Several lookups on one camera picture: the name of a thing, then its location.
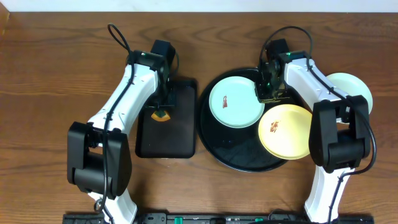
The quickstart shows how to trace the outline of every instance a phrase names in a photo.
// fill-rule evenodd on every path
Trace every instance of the black round tray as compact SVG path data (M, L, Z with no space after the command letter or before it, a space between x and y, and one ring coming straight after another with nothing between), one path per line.
M213 116L209 106L209 95L213 87L222 79L240 76L254 81L258 75L255 68L239 68L226 72L214 79L200 96L196 117L198 135L206 149L224 165L244 172L264 172L280 167L287 160L269 153L258 136L260 119L246 128L229 128ZM274 106L295 104L290 98L278 103L266 104L264 113Z

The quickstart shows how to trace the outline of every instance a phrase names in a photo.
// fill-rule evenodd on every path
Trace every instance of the red logo on plate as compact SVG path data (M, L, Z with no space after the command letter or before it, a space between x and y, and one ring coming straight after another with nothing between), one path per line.
M276 129L278 128L278 123L279 121L272 122L271 129L269 131L275 133Z
M226 107L228 107L228 105L226 104L226 96L224 96L224 99L223 99L223 108L226 108Z

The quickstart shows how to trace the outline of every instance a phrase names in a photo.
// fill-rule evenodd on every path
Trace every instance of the rectangular black tray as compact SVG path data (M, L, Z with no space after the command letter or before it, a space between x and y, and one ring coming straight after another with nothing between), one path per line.
M143 108L138 116L136 155L141 158L191 158L195 154L197 83L173 80L176 106L167 110L171 119L151 118L154 109Z

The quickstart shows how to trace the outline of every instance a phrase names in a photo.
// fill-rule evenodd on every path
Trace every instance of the white plate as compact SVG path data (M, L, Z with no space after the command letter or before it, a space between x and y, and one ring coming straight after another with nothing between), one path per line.
M351 96L363 95L368 101L369 114L373 107L372 93L362 80L348 73L334 73L326 77L334 86Z
M244 77L228 77L218 82L209 97L213 116L230 128L254 124L264 112L264 103L257 100L254 82Z

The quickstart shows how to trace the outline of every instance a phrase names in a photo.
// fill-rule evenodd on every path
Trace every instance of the green connector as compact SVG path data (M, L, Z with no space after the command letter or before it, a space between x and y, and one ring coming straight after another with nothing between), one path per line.
M182 217L175 217L174 224L182 224Z

